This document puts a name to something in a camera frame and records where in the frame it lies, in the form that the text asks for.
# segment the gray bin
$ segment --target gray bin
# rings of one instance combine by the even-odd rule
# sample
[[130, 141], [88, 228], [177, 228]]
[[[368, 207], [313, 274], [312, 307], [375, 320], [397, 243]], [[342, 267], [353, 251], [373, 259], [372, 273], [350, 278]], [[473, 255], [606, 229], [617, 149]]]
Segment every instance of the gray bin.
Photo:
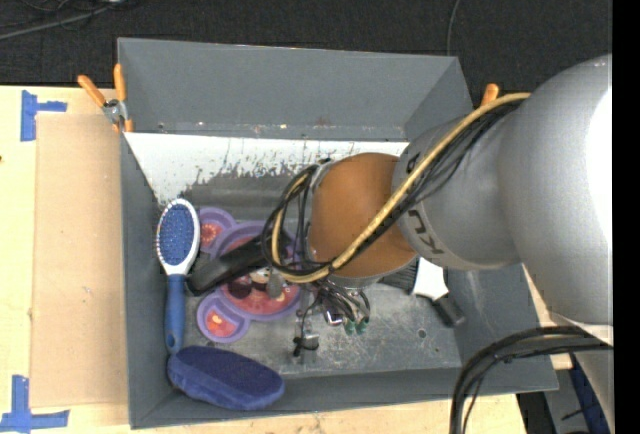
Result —
[[[225, 208], [238, 220], [263, 221], [307, 160], [345, 145], [346, 154], [369, 147], [399, 151], [472, 105], [453, 57], [122, 38], [118, 61], [136, 130], [121, 138], [120, 152], [133, 428], [446, 398], [477, 350], [537, 325], [518, 265], [449, 272], [451, 294], [467, 317], [455, 329], [442, 324], [427, 299], [376, 284], [367, 289], [373, 315], [364, 334], [348, 336], [314, 318], [321, 344], [315, 363], [291, 356], [295, 316], [254, 322], [243, 339], [220, 345], [283, 375], [285, 394], [269, 408], [231, 411], [172, 389], [163, 336], [166, 277], [153, 250], [169, 195], [183, 194], [196, 207]], [[220, 147], [230, 148], [229, 139], [241, 141], [242, 149]], [[286, 153], [289, 143], [293, 149]], [[285, 148], [286, 164], [265, 165], [269, 144]], [[210, 158], [207, 148], [224, 158]], [[270, 158], [273, 164], [282, 154]], [[208, 343], [195, 322], [200, 300], [187, 299], [187, 345]], [[557, 387], [549, 358], [541, 357], [496, 368], [481, 393]]]

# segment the black tool handle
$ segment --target black tool handle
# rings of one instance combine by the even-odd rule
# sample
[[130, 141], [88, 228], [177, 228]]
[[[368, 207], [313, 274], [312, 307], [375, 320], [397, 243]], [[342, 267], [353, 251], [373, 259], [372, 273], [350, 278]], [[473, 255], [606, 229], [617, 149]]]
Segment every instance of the black tool handle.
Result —
[[465, 321], [463, 311], [458, 303], [449, 295], [443, 295], [435, 301], [431, 301], [438, 315], [448, 327], [456, 327]]
[[201, 294], [267, 265], [258, 235], [217, 258], [202, 255], [194, 263], [187, 284], [192, 292]]

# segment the black carpet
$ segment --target black carpet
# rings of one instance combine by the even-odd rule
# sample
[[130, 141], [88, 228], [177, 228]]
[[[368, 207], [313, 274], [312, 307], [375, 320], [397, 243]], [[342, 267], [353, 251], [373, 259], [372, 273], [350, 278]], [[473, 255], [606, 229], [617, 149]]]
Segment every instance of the black carpet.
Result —
[[459, 57], [477, 103], [488, 82], [531, 91], [574, 64], [612, 52], [613, 0], [460, 0], [447, 48], [456, 1], [132, 0], [90, 15], [103, 6], [0, 0], [0, 84], [76, 85], [78, 74], [87, 74], [99, 87], [112, 87], [116, 41], [128, 36], [449, 53]]

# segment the blue brush handle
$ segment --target blue brush handle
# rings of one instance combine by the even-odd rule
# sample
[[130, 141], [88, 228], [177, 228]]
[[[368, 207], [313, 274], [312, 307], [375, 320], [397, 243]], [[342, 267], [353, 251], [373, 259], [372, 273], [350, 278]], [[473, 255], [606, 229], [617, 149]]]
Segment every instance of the blue brush handle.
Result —
[[182, 348], [184, 334], [184, 280], [183, 274], [167, 277], [167, 303], [164, 312], [164, 341], [170, 354]]

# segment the blue bristles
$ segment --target blue bristles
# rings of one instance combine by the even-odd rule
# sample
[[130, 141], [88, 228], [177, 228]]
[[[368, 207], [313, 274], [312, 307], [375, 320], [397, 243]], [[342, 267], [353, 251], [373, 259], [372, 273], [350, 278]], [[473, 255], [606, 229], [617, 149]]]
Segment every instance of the blue bristles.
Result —
[[158, 231], [158, 252], [169, 265], [185, 261], [193, 245], [194, 220], [189, 209], [181, 204], [172, 206], [163, 216]]

